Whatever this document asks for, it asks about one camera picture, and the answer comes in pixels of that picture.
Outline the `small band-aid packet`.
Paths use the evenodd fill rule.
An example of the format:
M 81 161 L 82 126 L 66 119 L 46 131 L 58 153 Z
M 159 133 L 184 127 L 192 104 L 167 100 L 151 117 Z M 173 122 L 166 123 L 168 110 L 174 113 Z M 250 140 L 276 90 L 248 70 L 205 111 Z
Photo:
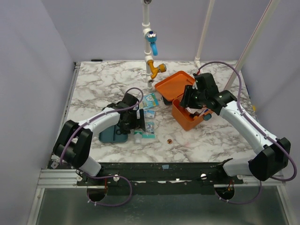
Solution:
M 155 136 L 155 125 L 153 121 L 145 122 L 145 132 L 142 135 L 145 139 L 154 139 Z

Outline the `blue white wipe packet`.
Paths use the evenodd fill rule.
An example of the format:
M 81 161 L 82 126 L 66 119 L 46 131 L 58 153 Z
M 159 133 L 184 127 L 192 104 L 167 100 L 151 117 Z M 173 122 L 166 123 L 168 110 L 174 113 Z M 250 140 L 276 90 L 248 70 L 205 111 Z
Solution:
M 147 119 L 153 119 L 153 118 L 155 118 L 155 113 L 156 112 L 154 110 L 149 110 L 149 109 L 144 110 L 144 116 Z

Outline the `blue cotton swab bag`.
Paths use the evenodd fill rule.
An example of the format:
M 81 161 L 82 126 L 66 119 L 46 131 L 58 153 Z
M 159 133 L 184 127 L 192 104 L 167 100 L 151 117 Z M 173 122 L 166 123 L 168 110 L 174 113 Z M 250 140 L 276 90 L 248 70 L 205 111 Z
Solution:
M 139 104 L 139 107 L 141 109 L 150 109 L 155 106 L 158 106 L 158 100 L 156 98 L 156 95 L 154 93 L 148 94 L 143 97 L 142 102 Z

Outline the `white bottle green label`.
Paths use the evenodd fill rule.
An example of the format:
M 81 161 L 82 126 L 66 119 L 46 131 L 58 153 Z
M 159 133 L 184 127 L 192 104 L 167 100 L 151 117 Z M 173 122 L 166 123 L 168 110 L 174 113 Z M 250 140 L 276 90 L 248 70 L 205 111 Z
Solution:
M 143 133 L 141 131 L 134 132 L 134 141 L 136 144 L 140 144 L 142 142 Z

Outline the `blue-labelled bandage roll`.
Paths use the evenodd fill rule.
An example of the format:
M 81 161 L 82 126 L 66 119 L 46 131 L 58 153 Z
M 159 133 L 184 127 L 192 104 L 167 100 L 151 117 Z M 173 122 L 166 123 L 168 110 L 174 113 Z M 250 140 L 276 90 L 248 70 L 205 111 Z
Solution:
M 199 117 L 199 116 L 203 115 L 207 110 L 208 110 L 207 108 L 201 108 L 201 109 L 193 109 L 193 108 L 189 108 L 189 107 L 186 108 L 186 111 L 189 113 L 189 116 L 191 118 L 193 118 L 195 116 Z

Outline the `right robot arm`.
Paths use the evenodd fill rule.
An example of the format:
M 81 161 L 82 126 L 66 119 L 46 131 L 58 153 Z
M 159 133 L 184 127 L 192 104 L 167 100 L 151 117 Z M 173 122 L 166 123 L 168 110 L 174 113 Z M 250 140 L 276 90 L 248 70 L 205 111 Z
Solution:
M 208 108 L 229 122 L 249 143 L 254 158 L 229 159 L 216 171 L 218 182 L 225 184 L 233 176 L 254 176 L 265 181 L 288 165 L 291 143 L 278 139 L 255 121 L 228 90 L 219 91 L 211 73 L 194 74 L 193 85 L 186 85 L 180 106 L 200 110 Z

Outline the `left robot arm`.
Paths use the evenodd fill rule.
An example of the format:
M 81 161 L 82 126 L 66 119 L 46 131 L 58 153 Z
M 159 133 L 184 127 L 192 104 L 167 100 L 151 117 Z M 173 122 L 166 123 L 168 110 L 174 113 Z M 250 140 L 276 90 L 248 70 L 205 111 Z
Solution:
M 93 185 L 101 184 L 104 179 L 101 164 L 90 156 L 92 139 L 114 126 L 117 129 L 112 134 L 113 138 L 127 135 L 133 129 L 145 130 L 143 110 L 134 110 L 138 102 L 138 98 L 126 93 L 121 101 L 107 105 L 94 117 L 80 122 L 68 120 L 53 147 L 53 154 L 60 161 L 66 161 L 88 174 L 88 180 Z

